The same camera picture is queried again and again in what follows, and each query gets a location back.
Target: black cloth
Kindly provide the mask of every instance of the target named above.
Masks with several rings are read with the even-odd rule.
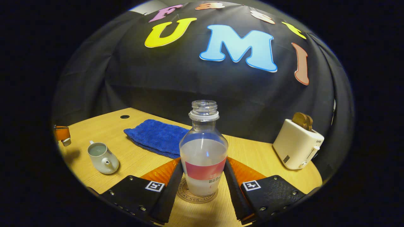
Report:
[[[190,125],[191,102],[210,99],[218,103],[217,128],[221,133],[273,143],[284,119],[303,112],[313,118],[313,129],[325,137],[313,162],[326,181],[347,153],[354,125],[351,88],[336,56],[311,31],[295,25],[306,40],[290,31],[282,23],[291,23],[287,15],[280,18],[229,2],[222,2],[225,8],[196,11],[201,3],[183,4],[152,23],[149,21],[157,12],[142,16],[129,11],[94,33],[75,52],[61,75],[54,122],[70,125],[133,107]],[[270,16],[276,24],[251,16],[251,10]],[[145,46],[155,25],[173,22],[162,32],[161,37],[165,37],[175,30],[177,20],[190,17],[197,20],[175,42],[156,48]],[[212,24],[228,25],[240,37],[251,30],[271,34],[278,71],[248,66],[245,59],[251,50],[238,63],[231,60],[225,47],[221,50],[226,55],[223,61],[200,59],[211,35],[207,26]],[[297,55],[292,42],[308,54],[308,86],[294,76]]]

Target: blue towel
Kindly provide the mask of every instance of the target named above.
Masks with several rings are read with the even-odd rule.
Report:
[[[124,133],[141,148],[169,158],[179,157],[179,142],[189,130],[148,119]]]

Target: round coaster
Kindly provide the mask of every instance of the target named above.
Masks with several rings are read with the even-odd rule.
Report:
[[[178,186],[177,196],[180,197],[182,200],[187,201],[189,203],[202,204],[202,203],[207,203],[207,202],[214,200],[217,196],[217,191],[215,193],[213,193],[212,195],[208,195],[208,196],[204,196],[204,197],[194,195],[189,191],[186,179],[182,178],[181,182]]]

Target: yellow letter u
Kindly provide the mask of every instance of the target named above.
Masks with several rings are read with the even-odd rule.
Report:
[[[196,21],[196,18],[185,18],[178,20],[177,21],[178,25],[177,28],[175,28],[175,31],[171,35],[164,38],[160,38],[160,35],[163,32],[163,30],[167,27],[167,25],[172,24],[172,22],[165,22],[154,26],[152,32],[146,38],[145,46],[153,48],[158,46],[164,46],[176,41],[185,33],[189,24],[192,21]]]

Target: clear plastic bottle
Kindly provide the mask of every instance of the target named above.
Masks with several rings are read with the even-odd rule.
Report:
[[[207,196],[219,186],[228,143],[216,129],[219,112],[215,101],[193,101],[192,108],[192,129],[179,143],[181,162],[190,192]]]

